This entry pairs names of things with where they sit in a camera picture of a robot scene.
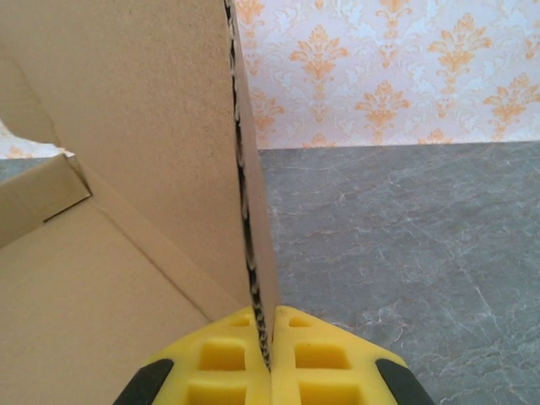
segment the wall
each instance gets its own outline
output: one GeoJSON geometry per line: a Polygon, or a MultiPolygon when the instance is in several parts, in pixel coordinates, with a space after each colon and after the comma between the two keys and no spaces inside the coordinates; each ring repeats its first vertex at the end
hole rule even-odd
{"type": "Polygon", "coordinates": [[[236,3],[262,149],[540,139],[540,0],[236,3]]]}

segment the gray marble surface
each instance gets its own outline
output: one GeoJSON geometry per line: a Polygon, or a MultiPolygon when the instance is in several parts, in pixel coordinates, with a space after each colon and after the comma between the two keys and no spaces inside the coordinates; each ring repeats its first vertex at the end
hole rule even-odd
{"type": "Polygon", "coordinates": [[[262,153],[283,300],[435,403],[540,403],[540,143],[262,153]]]}

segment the black rubber grip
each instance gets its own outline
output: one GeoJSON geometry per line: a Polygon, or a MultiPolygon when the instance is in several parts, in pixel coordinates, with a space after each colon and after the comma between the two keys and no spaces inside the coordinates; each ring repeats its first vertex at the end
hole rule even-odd
{"type": "Polygon", "coordinates": [[[435,405],[407,367],[388,359],[379,359],[375,363],[397,405],[435,405]]]}
{"type": "Polygon", "coordinates": [[[171,359],[161,359],[139,369],[113,405],[151,405],[174,364],[171,359]]]}

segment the cardboard box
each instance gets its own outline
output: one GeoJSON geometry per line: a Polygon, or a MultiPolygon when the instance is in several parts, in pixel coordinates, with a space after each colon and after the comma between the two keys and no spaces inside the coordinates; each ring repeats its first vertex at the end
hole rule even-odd
{"type": "MultiPolygon", "coordinates": [[[[0,117],[76,157],[0,186],[0,403],[112,403],[149,355],[251,304],[224,4],[17,0],[1,19],[0,117]]],[[[278,282],[236,58],[271,327],[278,282]]]]}

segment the torn cardboard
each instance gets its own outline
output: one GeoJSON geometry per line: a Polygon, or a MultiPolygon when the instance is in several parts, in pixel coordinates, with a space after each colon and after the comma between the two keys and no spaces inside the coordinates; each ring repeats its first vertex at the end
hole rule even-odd
{"type": "MultiPolygon", "coordinates": [[[[5,66],[20,81],[6,87],[31,89],[93,196],[0,251],[11,373],[0,400],[110,403],[153,351],[250,304],[223,4],[21,0],[1,18],[5,66]]],[[[242,74],[254,248],[273,313],[277,275],[242,74]]]]}

